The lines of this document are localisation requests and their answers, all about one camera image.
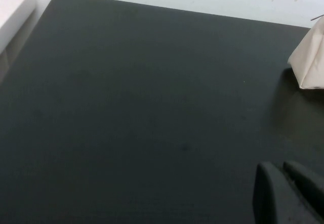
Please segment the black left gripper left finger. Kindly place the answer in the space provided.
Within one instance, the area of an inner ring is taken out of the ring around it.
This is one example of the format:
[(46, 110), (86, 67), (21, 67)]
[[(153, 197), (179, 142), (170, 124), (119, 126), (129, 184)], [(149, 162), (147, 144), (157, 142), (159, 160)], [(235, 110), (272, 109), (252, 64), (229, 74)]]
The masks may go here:
[(255, 223), (312, 223), (312, 213), (284, 174), (270, 162), (257, 166), (253, 212)]

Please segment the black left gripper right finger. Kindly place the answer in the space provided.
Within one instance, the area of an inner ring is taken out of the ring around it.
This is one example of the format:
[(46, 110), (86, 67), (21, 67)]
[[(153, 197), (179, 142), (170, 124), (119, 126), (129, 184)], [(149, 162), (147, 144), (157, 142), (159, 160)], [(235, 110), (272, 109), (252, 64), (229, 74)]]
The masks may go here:
[(323, 223), (323, 176), (296, 161), (285, 161), (283, 169), (305, 206)]

